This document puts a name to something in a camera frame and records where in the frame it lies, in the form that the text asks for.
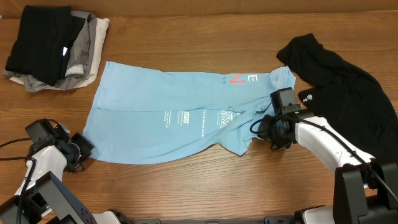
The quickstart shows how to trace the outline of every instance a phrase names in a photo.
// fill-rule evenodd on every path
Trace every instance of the white graphic print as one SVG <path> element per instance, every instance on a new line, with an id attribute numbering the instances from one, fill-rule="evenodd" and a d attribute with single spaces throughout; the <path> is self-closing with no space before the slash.
<path id="1" fill-rule="evenodd" d="M 205 137 L 205 123 L 206 123 L 206 110 L 203 110 L 202 125 L 201 125 L 201 137 Z"/>
<path id="2" fill-rule="evenodd" d="M 166 123 L 166 128 L 169 128 L 169 125 L 172 122 L 172 112 L 171 111 L 164 111 L 163 121 Z"/>
<path id="3" fill-rule="evenodd" d="M 220 112 L 217 113 L 217 129 L 229 125 L 233 119 L 232 111 L 220 110 Z"/>

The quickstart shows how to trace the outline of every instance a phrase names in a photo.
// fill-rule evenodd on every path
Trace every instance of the white logo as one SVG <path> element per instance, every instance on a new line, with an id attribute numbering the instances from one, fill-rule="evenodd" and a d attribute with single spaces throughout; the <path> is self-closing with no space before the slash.
<path id="1" fill-rule="evenodd" d="M 189 112 L 185 111 L 184 112 L 184 120 L 183 120 L 184 124 L 189 124 Z"/>
<path id="2" fill-rule="evenodd" d="M 254 81 L 254 78 L 256 78 L 256 81 L 258 81 L 257 75 L 249 75 L 249 76 L 248 76 L 249 82 L 250 82 L 250 78 L 252 79 L 252 81 Z"/>

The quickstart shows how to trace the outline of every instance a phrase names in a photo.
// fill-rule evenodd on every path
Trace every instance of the wooden table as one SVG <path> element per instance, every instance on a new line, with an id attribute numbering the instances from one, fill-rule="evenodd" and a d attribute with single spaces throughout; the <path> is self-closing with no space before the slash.
<path id="1" fill-rule="evenodd" d="M 166 72 L 269 72 L 283 66 L 279 49 L 313 32 L 326 49 L 377 78 L 398 106 L 398 12 L 110 17 L 99 70 L 105 61 Z M 17 19 L 0 19 L 0 68 L 16 39 Z M 0 142 L 27 137 L 36 119 L 53 118 L 81 132 L 98 78 L 86 88 L 26 93 L 0 79 Z M 297 79 L 295 92 L 310 88 Z M 30 142 L 0 149 L 24 156 Z M 88 169 L 64 174 L 65 185 L 92 211 L 115 208 L 131 218 L 162 220 L 261 218 L 333 203 L 333 176 L 307 149 L 271 151 L 254 140 L 239 157 L 221 146 L 150 166 L 88 160 Z M 22 161 L 0 162 L 0 203 L 14 195 L 26 172 Z"/>

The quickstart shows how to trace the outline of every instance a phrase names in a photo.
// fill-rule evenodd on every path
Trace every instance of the wood grain surface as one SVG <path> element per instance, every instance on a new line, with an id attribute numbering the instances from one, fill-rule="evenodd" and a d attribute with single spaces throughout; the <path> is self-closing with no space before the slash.
<path id="1" fill-rule="evenodd" d="M 397 10 L 397 0 L 0 0 L 0 15 L 20 18 L 26 5 L 72 6 L 97 16 L 363 12 Z"/>
<path id="2" fill-rule="evenodd" d="M 36 119 L 53 118 L 81 132 L 105 61 L 165 72 L 262 73 L 283 66 L 279 49 L 313 32 L 325 48 L 377 78 L 398 107 L 398 12 L 110 17 L 98 79 L 72 91 L 26 93 L 0 79 L 0 142 L 27 137 Z M 19 20 L 0 20 L 0 69 L 17 37 Z M 297 79 L 295 92 L 310 88 Z M 24 156 L 29 142 L 0 149 Z M 87 170 L 64 174 L 64 184 L 92 211 L 118 209 L 131 218 L 184 220 L 290 215 L 333 203 L 333 176 L 307 149 L 271 151 L 253 140 L 237 156 L 219 145 L 173 162 L 149 166 L 88 160 Z M 22 161 L 0 162 L 0 203 L 26 172 Z"/>

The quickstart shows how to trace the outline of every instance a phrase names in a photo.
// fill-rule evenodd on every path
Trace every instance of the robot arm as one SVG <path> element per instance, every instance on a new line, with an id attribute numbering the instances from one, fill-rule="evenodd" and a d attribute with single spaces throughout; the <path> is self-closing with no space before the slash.
<path id="1" fill-rule="evenodd" d="M 56 217 L 49 223 L 125 224 L 114 212 L 91 214 L 62 184 L 64 171 L 75 172 L 79 167 L 84 170 L 83 161 L 94 148 L 88 140 L 78 133 L 69 138 L 67 128 L 51 119 L 35 121 L 26 131 L 34 142 L 29 149 L 31 157 L 26 161 L 27 172 L 21 187 L 0 206 L 0 220 L 4 224 L 15 224 L 20 200 L 23 224 L 38 223 L 51 211 Z"/>
<path id="2" fill-rule="evenodd" d="M 252 125 L 251 131 L 258 134 L 261 139 L 270 140 L 273 150 L 289 148 L 291 144 L 299 143 L 309 149 L 335 176 L 333 206 L 298 211 L 294 217 L 287 218 L 287 223 L 398 223 L 398 203 L 391 194 L 387 193 L 386 188 L 381 187 L 380 181 L 373 175 L 376 171 L 392 192 L 398 194 L 398 167 L 395 162 L 379 162 L 372 155 L 352 145 L 338 134 L 325 118 L 314 116 L 309 110 L 303 110 L 296 102 L 291 88 L 273 92 L 271 100 L 275 117 L 265 115 L 260 120 L 259 130 L 254 132 Z M 342 143 L 346 144 L 365 164 L 358 161 L 353 152 L 348 152 Z M 377 196 L 366 197 L 364 187 L 368 186 L 378 190 Z M 279 223 L 272 222 L 279 217 L 268 218 L 266 223 Z"/>
<path id="3" fill-rule="evenodd" d="M 333 132 L 365 162 L 370 163 L 371 159 L 374 159 L 372 155 L 353 146 L 343 136 L 338 134 L 329 125 L 325 118 L 313 116 L 305 119 L 315 124 L 319 124 L 320 126 L 324 126 L 329 131 Z M 351 164 L 354 166 L 361 164 L 338 141 L 336 141 L 336 139 L 334 139 L 328 133 L 310 124 L 299 122 L 295 125 L 295 140 L 297 143 L 310 150 L 333 175 L 335 175 L 335 170 L 337 167 L 342 167 L 346 164 Z"/>

